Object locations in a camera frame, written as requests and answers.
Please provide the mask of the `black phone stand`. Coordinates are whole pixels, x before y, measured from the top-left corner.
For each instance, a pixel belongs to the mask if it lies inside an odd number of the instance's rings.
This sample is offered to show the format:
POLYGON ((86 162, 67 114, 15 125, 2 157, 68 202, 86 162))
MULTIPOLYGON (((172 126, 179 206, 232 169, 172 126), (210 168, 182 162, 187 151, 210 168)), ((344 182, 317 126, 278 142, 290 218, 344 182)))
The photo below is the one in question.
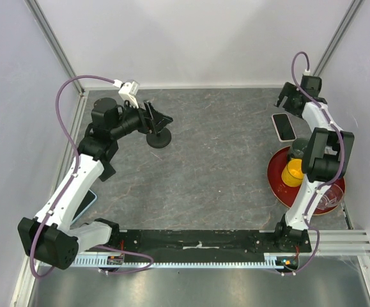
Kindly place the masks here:
POLYGON ((171 140, 172 134, 167 126, 162 130, 160 134, 146 135, 146 142, 152 148, 164 148, 171 142, 171 140))

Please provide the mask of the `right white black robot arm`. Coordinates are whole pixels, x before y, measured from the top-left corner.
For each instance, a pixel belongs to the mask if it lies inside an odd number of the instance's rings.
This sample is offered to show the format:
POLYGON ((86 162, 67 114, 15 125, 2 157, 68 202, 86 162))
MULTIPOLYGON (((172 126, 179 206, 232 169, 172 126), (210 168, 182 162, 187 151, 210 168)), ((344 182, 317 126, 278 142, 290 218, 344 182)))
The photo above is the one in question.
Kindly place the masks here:
POLYGON ((274 247, 282 252, 310 251, 308 229, 317 204, 336 180, 342 178, 348 167, 355 136, 342 130, 320 97, 322 80, 307 73, 299 83, 286 83, 276 106, 305 120, 311 137, 304 151, 302 171, 304 179, 289 210, 275 227, 274 247))

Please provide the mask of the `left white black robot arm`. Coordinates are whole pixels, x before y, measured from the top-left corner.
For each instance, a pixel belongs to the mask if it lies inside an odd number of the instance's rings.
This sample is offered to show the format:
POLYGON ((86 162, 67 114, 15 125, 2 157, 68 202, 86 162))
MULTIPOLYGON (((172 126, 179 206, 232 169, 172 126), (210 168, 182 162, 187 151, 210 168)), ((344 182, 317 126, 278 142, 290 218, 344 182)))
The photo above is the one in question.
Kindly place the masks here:
POLYGON ((167 128, 172 122, 172 117, 157 111, 149 101, 139 108, 127 103, 119 105, 113 98, 94 103, 91 122, 76 145, 76 156, 63 181, 33 218, 24 217, 18 224, 33 274, 37 273, 35 261, 64 270, 79 253, 96 246, 106 251, 118 249, 118 224, 96 219, 73 229, 74 216, 93 183, 104 182, 115 174, 111 160, 119 149, 119 139, 137 131, 146 135, 152 148, 164 148, 172 140, 167 128))

